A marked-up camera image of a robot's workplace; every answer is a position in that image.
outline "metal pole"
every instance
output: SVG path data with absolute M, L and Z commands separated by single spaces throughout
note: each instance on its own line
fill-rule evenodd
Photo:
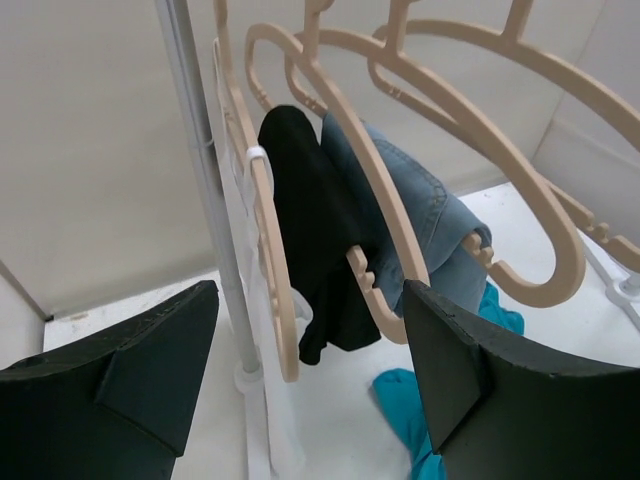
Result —
M 240 359 L 243 370 L 246 373 L 254 373 L 260 369 L 260 360 L 258 360 L 251 333 L 247 304 L 231 237 L 229 214 L 207 115 L 207 104 L 202 88 L 187 0 L 156 0 L 156 7 L 180 101 L 182 118 L 189 138 L 200 199 L 205 209 L 209 233 L 220 266 L 222 290 L 229 308 Z

